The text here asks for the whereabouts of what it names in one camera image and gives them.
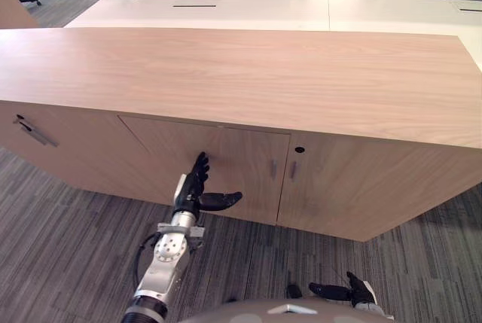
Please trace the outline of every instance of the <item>floor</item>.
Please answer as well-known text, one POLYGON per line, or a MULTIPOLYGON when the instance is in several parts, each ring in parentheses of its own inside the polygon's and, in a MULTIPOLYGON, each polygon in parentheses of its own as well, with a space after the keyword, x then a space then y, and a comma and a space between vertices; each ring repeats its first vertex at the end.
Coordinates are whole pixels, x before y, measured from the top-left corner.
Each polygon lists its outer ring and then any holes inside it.
POLYGON ((36 3, 23 3, 40 27, 64 27, 98 0, 39 0, 36 3))
MULTIPOLYGON (((64 26, 96 0, 41 0, 41 26, 64 26)), ((76 190, 0 148, 0 316, 9 323, 112 323, 133 293, 138 244, 171 208, 76 190)), ((288 271, 343 284, 351 270, 407 323, 482 316, 482 184, 366 243, 203 215, 169 321, 227 299, 284 297, 288 271)), ((151 257, 146 254, 142 268, 151 257)))

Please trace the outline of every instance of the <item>cabinet drawer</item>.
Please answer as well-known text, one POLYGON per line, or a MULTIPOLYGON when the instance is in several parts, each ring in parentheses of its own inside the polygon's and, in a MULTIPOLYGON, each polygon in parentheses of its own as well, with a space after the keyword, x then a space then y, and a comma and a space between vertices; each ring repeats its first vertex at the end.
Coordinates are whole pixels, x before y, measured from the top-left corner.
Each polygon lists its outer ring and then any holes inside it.
POLYGON ((121 117, 151 155, 149 172, 163 190, 158 202, 172 202, 179 176, 189 172, 201 151, 211 170, 206 192, 243 192, 220 215, 275 224, 289 135, 193 123, 121 117))
POLYGON ((156 186, 143 174, 147 151, 115 114, 0 102, 0 131, 0 145, 75 187, 141 198, 156 186))
POLYGON ((480 181, 479 150, 293 133, 278 224, 366 241, 480 181))

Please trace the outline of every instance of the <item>wood grain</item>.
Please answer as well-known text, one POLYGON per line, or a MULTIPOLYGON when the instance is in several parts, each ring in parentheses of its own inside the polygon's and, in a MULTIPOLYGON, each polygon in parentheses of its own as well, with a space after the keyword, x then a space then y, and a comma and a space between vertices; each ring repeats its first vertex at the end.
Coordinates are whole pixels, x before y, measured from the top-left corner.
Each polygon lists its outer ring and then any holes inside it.
POLYGON ((206 192, 243 193, 239 203, 219 214, 276 223, 289 135, 127 116, 122 120, 151 156, 150 169, 143 173, 154 177, 163 191, 151 201, 171 203, 180 175, 190 172, 205 151, 211 167, 206 192))
POLYGON ((457 37, 42 29, 0 32, 0 54, 0 100, 482 148, 457 37))
POLYGON ((0 0, 0 29, 35 27, 37 22, 19 0, 0 0))
POLYGON ((293 133, 286 169, 278 224, 367 241, 481 182, 482 151, 293 133))
POLYGON ((147 151, 115 115, 0 102, 0 145, 85 190, 152 200, 159 189, 145 168, 147 151), (21 114, 50 140, 42 145, 12 123, 21 114))

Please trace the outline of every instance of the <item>cabinet handle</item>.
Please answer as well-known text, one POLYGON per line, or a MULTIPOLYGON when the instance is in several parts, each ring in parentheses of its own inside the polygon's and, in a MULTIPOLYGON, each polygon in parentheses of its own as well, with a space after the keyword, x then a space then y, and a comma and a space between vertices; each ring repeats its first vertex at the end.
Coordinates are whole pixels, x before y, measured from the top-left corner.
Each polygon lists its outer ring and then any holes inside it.
POLYGON ((298 164, 296 161, 293 161, 293 164, 291 165, 291 171, 289 173, 289 178, 294 181, 294 177, 296 176, 296 170, 298 168, 298 164))
POLYGON ((276 179, 276 173, 278 171, 278 161, 271 160, 271 178, 276 179))
POLYGON ((56 142, 53 142, 47 136, 45 136, 40 131, 38 131, 37 128, 33 126, 31 123, 27 122, 25 117, 22 116, 21 114, 17 115, 17 119, 14 121, 14 123, 18 123, 22 125, 21 130, 24 131, 27 135, 32 137, 37 142, 40 142, 41 144, 43 144, 43 146, 52 145, 55 148, 57 147, 58 144, 56 142))

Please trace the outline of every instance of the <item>robotic hand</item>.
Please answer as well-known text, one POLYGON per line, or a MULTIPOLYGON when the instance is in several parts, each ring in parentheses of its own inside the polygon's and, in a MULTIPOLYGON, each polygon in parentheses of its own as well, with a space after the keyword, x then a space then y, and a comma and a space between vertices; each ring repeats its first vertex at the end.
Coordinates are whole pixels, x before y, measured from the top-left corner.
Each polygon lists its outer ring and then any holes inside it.
MULTIPOLYGON (((174 212, 170 224, 158 224, 153 234, 154 258, 144 278, 137 285, 132 302, 122 323, 162 323, 167 307, 181 284, 188 265, 193 239, 203 236, 204 228, 196 227, 200 211, 218 211, 237 203, 241 193, 204 193, 209 171, 209 160, 201 153, 193 169, 182 175, 174 196, 174 212)), ((374 315, 376 298, 363 281, 349 273, 351 288, 333 285, 310 285, 320 289, 323 297, 351 300, 356 309, 325 300, 245 300, 224 304, 217 309, 189 318, 185 323, 314 323, 356 321, 360 323, 387 323, 381 314, 374 315)))
POLYGON ((200 211, 224 210, 243 197, 240 192, 204 193, 208 171, 209 159, 202 152, 191 172, 179 179, 172 220, 170 224, 158 224, 154 258, 134 293, 122 323, 164 321, 167 305, 178 291, 182 273, 188 265, 189 240, 203 236, 204 228, 195 226, 200 211))

